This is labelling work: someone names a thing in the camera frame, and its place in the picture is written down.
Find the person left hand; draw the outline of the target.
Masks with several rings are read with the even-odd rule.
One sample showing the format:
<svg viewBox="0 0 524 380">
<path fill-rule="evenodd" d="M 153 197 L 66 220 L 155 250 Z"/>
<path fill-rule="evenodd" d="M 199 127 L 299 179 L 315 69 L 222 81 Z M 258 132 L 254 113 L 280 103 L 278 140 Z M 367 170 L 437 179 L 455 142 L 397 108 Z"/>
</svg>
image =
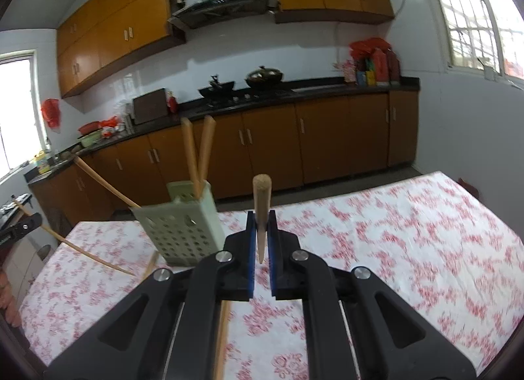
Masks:
<svg viewBox="0 0 524 380">
<path fill-rule="evenodd" d="M 5 321 L 14 328 L 21 326 L 20 311 L 12 294 L 11 284 L 4 271 L 0 275 L 0 308 L 5 311 Z"/>
</svg>

